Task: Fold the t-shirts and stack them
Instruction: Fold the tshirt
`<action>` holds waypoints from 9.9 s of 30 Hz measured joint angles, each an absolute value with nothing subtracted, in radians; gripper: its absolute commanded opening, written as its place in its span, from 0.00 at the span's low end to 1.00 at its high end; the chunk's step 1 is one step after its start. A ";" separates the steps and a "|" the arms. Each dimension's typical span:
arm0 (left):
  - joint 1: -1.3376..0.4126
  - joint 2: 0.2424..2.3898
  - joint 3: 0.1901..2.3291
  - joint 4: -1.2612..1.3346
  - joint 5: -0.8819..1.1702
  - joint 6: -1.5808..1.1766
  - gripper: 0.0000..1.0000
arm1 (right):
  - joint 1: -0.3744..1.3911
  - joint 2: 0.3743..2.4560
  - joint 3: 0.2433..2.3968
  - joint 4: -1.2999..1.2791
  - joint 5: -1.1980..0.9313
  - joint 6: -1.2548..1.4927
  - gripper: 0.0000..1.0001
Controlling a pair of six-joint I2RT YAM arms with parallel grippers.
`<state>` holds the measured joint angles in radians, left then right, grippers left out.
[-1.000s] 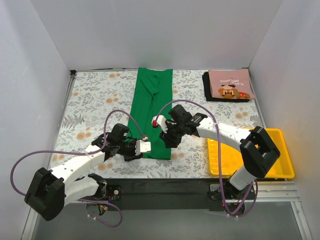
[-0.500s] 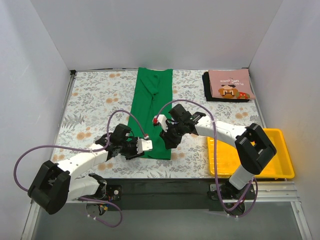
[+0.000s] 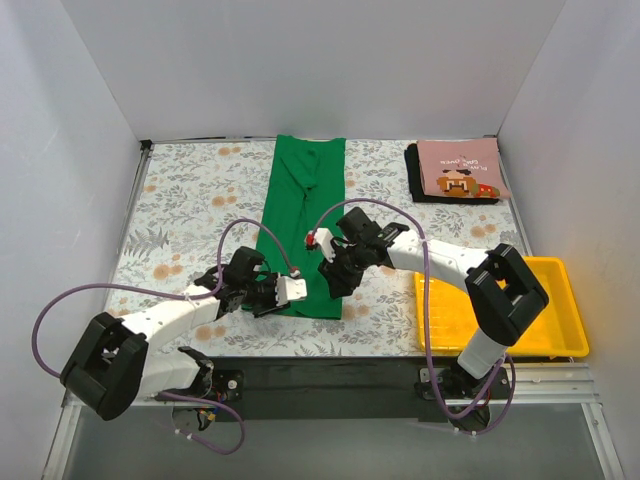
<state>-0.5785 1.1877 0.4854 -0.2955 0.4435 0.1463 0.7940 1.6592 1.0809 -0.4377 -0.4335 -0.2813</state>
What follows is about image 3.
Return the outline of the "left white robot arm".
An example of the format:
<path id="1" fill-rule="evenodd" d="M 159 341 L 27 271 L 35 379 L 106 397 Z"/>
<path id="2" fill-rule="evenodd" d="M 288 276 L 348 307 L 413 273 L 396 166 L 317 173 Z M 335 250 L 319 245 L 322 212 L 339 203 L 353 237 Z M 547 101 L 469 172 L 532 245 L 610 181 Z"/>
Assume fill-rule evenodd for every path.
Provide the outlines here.
<path id="1" fill-rule="evenodd" d="M 161 348 L 242 307 L 261 317 L 306 295 L 298 271 L 273 272 L 261 253 L 241 247 L 229 263 L 197 278 L 178 300 L 119 318 L 96 315 L 63 367 L 61 384 L 104 420 L 117 418 L 138 398 L 164 391 L 193 400 L 211 398 L 213 360 L 192 347 L 171 354 Z"/>

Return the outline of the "green t shirt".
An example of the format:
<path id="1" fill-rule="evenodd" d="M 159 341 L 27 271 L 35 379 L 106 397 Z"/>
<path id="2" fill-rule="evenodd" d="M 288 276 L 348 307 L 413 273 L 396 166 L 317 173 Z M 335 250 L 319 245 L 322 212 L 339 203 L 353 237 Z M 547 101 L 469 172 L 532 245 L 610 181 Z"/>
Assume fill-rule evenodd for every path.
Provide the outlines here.
<path id="1" fill-rule="evenodd" d="M 277 137 L 261 223 L 281 242 L 291 264 L 306 282 L 307 298 L 282 313 L 295 317 L 338 320 L 342 301 L 329 295 L 318 271 L 318 250 L 305 248 L 305 237 L 322 214 L 345 199 L 346 140 L 309 141 Z"/>

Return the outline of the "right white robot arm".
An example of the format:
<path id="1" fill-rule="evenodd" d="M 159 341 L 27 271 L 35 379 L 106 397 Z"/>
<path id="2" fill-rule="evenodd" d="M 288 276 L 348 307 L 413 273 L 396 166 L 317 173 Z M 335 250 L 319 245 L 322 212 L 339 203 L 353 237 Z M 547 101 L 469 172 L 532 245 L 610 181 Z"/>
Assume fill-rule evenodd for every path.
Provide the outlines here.
<path id="1" fill-rule="evenodd" d="M 490 250 L 428 240 L 416 227 L 391 222 L 382 227 L 355 207 L 337 221 L 340 237 L 315 228 L 305 238 L 324 260 L 318 271 L 331 298 L 351 295 L 372 266 L 422 272 L 465 292 L 477 329 L 458 355 L 454 389 L 475 397 L 489 384 L 489 372 L 549 304 L 549 296 L 524 258 L 501 243 Z"/>

